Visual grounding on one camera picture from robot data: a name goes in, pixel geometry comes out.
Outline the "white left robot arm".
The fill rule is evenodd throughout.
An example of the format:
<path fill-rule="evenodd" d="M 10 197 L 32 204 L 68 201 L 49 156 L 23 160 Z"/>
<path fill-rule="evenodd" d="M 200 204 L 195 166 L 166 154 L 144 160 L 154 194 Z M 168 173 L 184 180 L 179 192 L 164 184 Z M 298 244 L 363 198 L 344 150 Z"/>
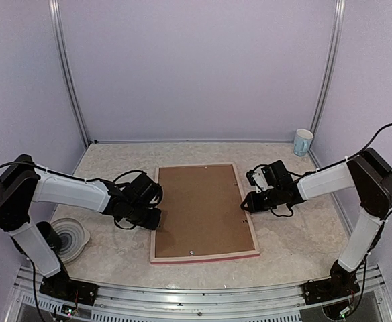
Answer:
<path fill-rule="evenodd" d="M 36 164 L 28 154 L 0 165 L 0 229 L 7 233 L 60 298 L 75 292 L 75 283 L 62 272 L 58 255 L 42 236 L 35 216 L 42 204 L 78 207 L 110 216 L 116 225 L 127 221 L 131 227 L 157 229 L 162 187 L 144 171 L 119 183 L 103 178 L 80 178 Z"/>

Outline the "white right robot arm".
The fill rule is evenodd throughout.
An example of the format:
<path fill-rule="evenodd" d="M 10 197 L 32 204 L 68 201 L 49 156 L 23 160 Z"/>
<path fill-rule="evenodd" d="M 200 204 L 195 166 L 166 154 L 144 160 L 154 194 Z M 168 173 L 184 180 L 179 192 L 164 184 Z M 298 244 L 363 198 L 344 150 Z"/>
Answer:
<path fill-rule="evenodd" d="M 249 170 L 246 177 L 255 190 L 244 197 L 240 206 L 249 213 L 274 211 L 282 205 L 292 210 L 320 196 L 354 190 L 360 213 L 337 260 L 338 266 L 349 273 L 374 248 L 392 212 L 392 167 L 374 148 L 365 148 L 350 158 L 302 176 L 295 176 L 278 160 Z"/>

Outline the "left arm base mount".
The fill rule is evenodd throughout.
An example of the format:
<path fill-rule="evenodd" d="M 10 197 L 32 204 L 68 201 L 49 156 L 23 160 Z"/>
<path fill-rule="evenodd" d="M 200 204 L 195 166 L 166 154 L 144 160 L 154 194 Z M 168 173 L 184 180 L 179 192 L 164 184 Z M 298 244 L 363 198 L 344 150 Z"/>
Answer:
<path fill-rule="evenodd" d="M 54 276 L 43 277 L 40 286 L 41 294 L 76 305 L 90 306 L 94 305 L 98 290 L 99 286 L 95 283 L 73 280 L 64 266 Z"/>

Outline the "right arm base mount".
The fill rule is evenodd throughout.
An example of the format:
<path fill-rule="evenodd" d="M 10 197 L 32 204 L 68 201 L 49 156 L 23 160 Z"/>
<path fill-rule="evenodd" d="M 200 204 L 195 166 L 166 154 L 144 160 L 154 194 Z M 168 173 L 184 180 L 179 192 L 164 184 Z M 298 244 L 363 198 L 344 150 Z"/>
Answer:
<path fill-rule="evenodd" d="M 363 292 L 364 281 L 360 285 L 356 274 L 361 266 L 366 270 L 366 264 L 367 260 L 364 258 L 355 270 L 349 272 L 339 264 L 339 260 L 336 260 L 327 278 L 308 280 L 301 285 L 305 304 L 318 304 Z"/>

